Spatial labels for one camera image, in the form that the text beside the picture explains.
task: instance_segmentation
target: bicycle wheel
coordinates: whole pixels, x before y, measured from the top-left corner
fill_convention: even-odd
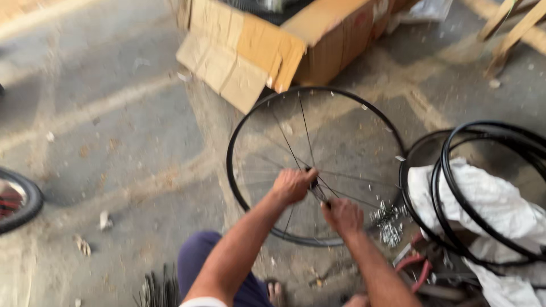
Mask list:
[[[271,188],[281,168],[319,169],[327,197],[346,197],[371,213],[392,206],[403,156],[394,125],[376,107],[332,87],[293,87],[263,98],[239,122],[227,152],[228,180],[244,210]],[[371,218],[366,215],[366,225]],[[309,191],[285,211],[271,233],[306,246],[336,246],[343,240],[322,218]]]
[[[42,206],[40,189],[31,180],[0,167],[0,234],[30,221]]]

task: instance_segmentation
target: cardboard flap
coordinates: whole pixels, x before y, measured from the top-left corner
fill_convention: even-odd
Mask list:
[[[215,44],[234,49],[243,25],[243,13],[215,0],[193,1],[190,30]]]
[[[225,46],[189,32],[176,59],[220,96],[247,114],[265,87],[268,73]]]
[[[277,92],[289,88],[305,49],[302,40],[254,15],[245,14],[237,53],[268,73],[268,87]]]
[[[372,0],[315,0],[283,23],[281,28],[313,47],[322,36],[370,1]]]
[[[238,57],[231,76],[220,92],[229,103],[247,114],[265,87],[268,74],[242,57]]]

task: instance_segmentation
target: hand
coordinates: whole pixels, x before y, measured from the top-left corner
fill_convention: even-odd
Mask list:
[[[344,240],[362,231],[364,212],[347,198],[330,198],[331,209],[321,203],[324,219]]]
[[[310,169],[309,172],[301,169],[282,169],[271,191],[280,197],[283,204],[291,205],[305,197],[307,189],[317,175],[318,171],[315,168]]]

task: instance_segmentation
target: knee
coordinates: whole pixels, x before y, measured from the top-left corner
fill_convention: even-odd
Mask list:
[[[189,238],[182,244],[180,253],[184,251],[194,250],[211,250],[222,236],[215,231],[199,231],[189,236]]]
[[[218,232],[215,231],[198,231],[189,236],[188,241],[195,242],[198,244],[213,244],[216,245],[218,241],[222,238]]]

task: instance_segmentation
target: man's right hand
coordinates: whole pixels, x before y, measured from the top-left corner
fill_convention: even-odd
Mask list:
[[[347,198],[330,198],[330,209],[321,203],[324,219],[343,240],[362,231],[364,212]]]

